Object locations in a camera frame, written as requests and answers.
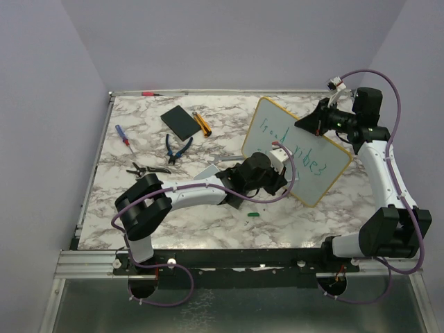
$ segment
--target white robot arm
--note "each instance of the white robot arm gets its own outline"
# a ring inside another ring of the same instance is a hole
[[[341,89],[330,99],[320,100],[316,109],[295,122],[295,126],[314,135],[324,135],[329,130],[335,130],[337,135],[345,133],[366,168],[376,206],[376,213],[359,232],[332,239],[333,255],[346,258],[411,258],[418,250],[419,241],[401,196],[415,214],[422,237],[425,236],[432,217],[428,210],[420,210],[410,196],[398,170],[393,147],[390,147],[388,158],[391,159],[394,175],[401,188],[400,195],[393,184],[386,163],[386,146],[390,133],[387,128],[377,125],[382,93],[373,88],[358,88],[353,113],[349,113],[337,109],[336,101],[345,89],[342,80],[335,78],[328,86],[330,89]]]

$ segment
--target pliers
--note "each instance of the pliers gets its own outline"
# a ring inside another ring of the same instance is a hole
[[[190,137],[187,144],[185,144],[185,146],[180,149],[175,155],[173,154],[173,151],[171,150],[171,147],[169,146],[169,134],[166,135],[166,139],[165,139],[165,144],[166,144],[166,149],[168,149],[168,153],[167,155],[169,156],[169,160],[168,160],[168,164],[176,164],[176,160],[182,156],[182,154],[191,146],[191,143],[193,142],[193,137]]]
[[[163,173],[171,174],[171,171],[168,170],[167,168],[152,168],[151,166],[144,166],[141,168],[140,166],[138,166],[134,162],[133,162],[133,165],[136,169],[135,170],[127,170],[126,172],[135,174],[136,178],[142,178],[144,176],[144,174],[147,172],[151,172],[151,173],[163,172]]]

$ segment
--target whiteboard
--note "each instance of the whiteboard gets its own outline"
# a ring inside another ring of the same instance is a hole
[[[297,120],[282,106],[262,97],[257,103],[242,154],[245,157],[256,151],[266,154],[272,149],[271,142],[274,141],[285,145],[293,152],[299,178],[291,194],[304,205],[314,207],[347,169],[352,156],[332,140],[295,127]],[[291,167],[287,167],[285,178],[291,179]]]

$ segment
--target metal floor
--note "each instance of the metal floor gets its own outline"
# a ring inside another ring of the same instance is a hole
[[[384,276],[350,276],[344,297],[375,298]],[[161,291],[177,300],[186,291]],[[426,332],[409,277],[394,276],[389,297],[374,305],[347,305],[318,289],[198,289],[170,309],[129,302],[126,280],[67,280],[54,332]]]

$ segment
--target yellow whiteboard frame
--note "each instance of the yellow whiteboard frame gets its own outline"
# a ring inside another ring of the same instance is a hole
[[[261,103],[261,101],[262,101],[263,99],[266,99],[268,102],[271,102],[274,106],[277,106],[279,109],[281,109],[282,111],[286,112],[287,114],[289,114],[290,116],[292,116],[294,119],[299,120],[299,118],[298,118],[296,115],[294,115],[294,114],[292,114],[290,111],[284,109],[282,106],[280,106],[279,104],[277,104],[275,101],[272,101],[270,98],[268,98],[268,97],[266,97],[266,96],[261,97],[261,98],[259,99],[259,101],[257,102],[256,109],[255,109],[255,113],[254,113],[254,115],[253,115],[253,118],[251,119],[250,127],[248,127],[248,131],[247,131],[247,135],[245,136],[244,143],[242,144],[241,152],[242,152],[242,155],[243,155],[245,158],[247,158],[247,156],[245,156],[245,154],[244,154],[244,146],[245,146],[245,143],[247,142],[248,135],[250,134],[251,126],[252,126],[253,122],[255,121],[255,117],[256,117],[256,113],[257,113],[257,108],[259,107],[259,104]],[[344,169],[342,169],[342,171],[338,174],[338,176],[332,181],[332,184],[330,184],[330,186],[325,190],[325,192],[322,193],[322,196],[318,199],[318,201],[316,201],[316,202],[314,203],[314,205],[308,205],[304,200],[302,200],[302,199],[299,198],[297,195],[295,195],[295,194],[293,194],[293,193],[290,192],[290,194],[291,194],[292,196],[296,197],[301,203],[303,203],[305,206],[307,206],[307,207],[311,207],[311,208],[315,207],[315,206],[319,203],[319,201],[321,201],[321,199],[324,197],[324,195],[328,192],[328,190],[333,186],[333,184],[338,180],[338,178],[343,174],[343,172],[348,168],[348,166],[350,165],[350,163],[353,161],[353,156],[352,156],[352,154],[350,154],[348,151],[346,151],[343,147],[339,146],[336,142],[332,141],[331,139],[329,139],[328,137],[326,137],[326,136],[324,136],[324,135],[323,135],[322,137],[323,137],[324,139],[326,139],[329,143],[335,145],[337,148],[339,148],[339,149],[342,150],[344,153],[346,153],[346,154],[348,155],[348,163],[346,164],[346,166],[344,167]]]

